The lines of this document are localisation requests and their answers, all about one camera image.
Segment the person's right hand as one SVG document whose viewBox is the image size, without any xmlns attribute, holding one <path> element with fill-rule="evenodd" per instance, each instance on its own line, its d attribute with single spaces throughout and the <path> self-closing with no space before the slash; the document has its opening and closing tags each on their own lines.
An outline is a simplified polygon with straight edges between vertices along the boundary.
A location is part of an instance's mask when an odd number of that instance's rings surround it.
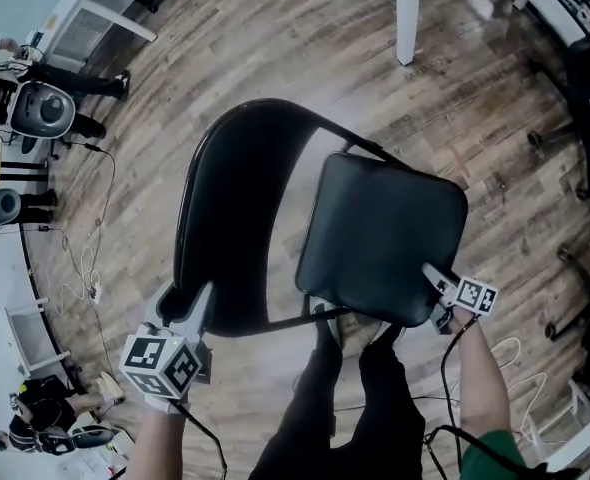
<svg viewBox="0 0 590 480">
<path fill-rule="evenodd" d="M 459 306 L 453 306 L 451 310 L 452 316 L 448 323 L 448 327 L 453 334 L 459 333 L 469 323 L 475 322 L 478 318 L 477 314 L 471 313 L 467 309 Z"/>
</svg>

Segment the person's left hand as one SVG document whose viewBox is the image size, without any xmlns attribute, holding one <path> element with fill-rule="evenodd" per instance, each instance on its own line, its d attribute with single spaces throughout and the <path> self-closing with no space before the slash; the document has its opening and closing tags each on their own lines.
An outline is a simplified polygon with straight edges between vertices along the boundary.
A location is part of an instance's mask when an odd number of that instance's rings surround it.
<svg viewBox="0 0 590 480">
<path fill-rule="evenodd" d="M 144 400 L 150 407 L 168 415 L 187 414 L 190 409 L 187 400 L 160 398 L 151 394 L 146 394 Z"/>
</svg>

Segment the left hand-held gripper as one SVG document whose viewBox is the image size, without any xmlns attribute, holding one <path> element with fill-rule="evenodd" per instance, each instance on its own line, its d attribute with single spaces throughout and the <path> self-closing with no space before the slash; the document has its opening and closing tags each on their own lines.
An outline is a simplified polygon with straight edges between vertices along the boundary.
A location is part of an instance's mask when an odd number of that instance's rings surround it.
<svg viewBox="0 0 590 480">
<path fill-rule="evenodd" d="M 127 337 L 119 369 L 144 395 L 179 400 L 197 382 L 211 380 L 211 350 L 203 342 L 216 301 L 207 282 L 186 317 L 170 328 L 176 310 L 176 289 L 164 283 L 147 303 L 147 321 Z"/>
</svg>

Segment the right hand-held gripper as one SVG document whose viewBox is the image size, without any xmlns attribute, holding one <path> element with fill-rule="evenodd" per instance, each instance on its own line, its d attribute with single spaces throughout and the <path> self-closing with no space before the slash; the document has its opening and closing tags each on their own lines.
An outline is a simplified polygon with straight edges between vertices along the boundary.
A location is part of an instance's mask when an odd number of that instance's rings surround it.
<svg viewBox="0 0 590 480">
<path fill-rule="evenodd" d="M 422 273 L 440 293 L 430 317 L 439 334 L 451 333 L 449 322 L 453 317 L 455 306 L 479 316 L 489 315 L 492 312 L 498 295 L 496 288 L 468 277 L 461 277 L 456 283 L 427 262 L 422 265 Z"/>
</svg>

